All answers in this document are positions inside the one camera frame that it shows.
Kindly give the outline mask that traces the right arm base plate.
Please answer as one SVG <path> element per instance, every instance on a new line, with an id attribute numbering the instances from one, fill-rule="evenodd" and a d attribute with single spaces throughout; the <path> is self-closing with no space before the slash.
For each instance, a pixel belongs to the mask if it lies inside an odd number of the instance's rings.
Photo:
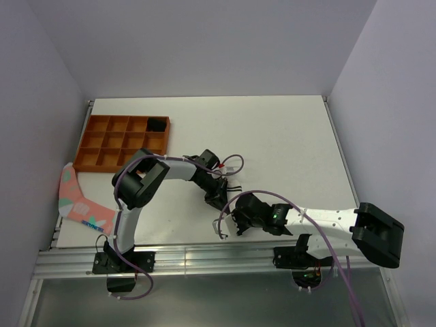
<path id="1" fill-rule="evenodd" d="M 304 270 L 308 268 L 331 267 L 333 258 L 317 259 L 298 247 L 274 247 L 272 263 L 279 269 Z"/>

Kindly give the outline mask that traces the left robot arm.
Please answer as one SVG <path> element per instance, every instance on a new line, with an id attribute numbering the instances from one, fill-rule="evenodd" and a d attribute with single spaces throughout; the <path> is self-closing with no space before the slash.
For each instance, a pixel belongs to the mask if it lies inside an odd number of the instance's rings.
<path id="1" fill-rule="evenodd" d="M 223 209 L 228 201 L 228 180 L 213 171 L 218 162 L 218 157 L 208 149 L 193 157 L 164 157 L 146 148 L 136 151 L 112 178 L 118 210 L 111 239 L 104 244 L 108 264 L 117 272 L 130 269 L 140 212 L 164 180 L 193 182 L 205 192 L 207 204 Z"/>

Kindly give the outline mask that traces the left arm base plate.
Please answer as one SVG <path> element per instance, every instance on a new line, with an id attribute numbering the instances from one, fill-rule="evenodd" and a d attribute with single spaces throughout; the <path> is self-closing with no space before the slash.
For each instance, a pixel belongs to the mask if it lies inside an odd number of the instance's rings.
<path id="1" fill-rule="evenodd" d="M 127 259 L 134 266 L 142 269 L 146 273 L 153 272 L 155 263 L 154 251 L 134 251 Z M 95 254 L 92 273 L 94 275 L 113 275 L 123 273 L 136 273 L 138 270 L 125 261 L 121 260 L 118 255 L 114 256 L 112 260 L 105 252 L 98 252 Z"/>

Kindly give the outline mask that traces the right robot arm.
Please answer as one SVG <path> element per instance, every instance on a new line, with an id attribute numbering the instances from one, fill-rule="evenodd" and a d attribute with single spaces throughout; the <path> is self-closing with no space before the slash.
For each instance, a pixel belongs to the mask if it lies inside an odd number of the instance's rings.
<path id="1" fill-rule="evenodd" d="M 400 266 L 405 227 L 371 203 L 339 211 L 297 209 L 245 194 L 224 223 L 229 236 L 242 236 L 250 228 L 273 236 L 295 236 L 294 246 L 275 250 L 273 262 L 278 268 L 330 266 L 334 255 L 363 257 L 384 268 Z"/>

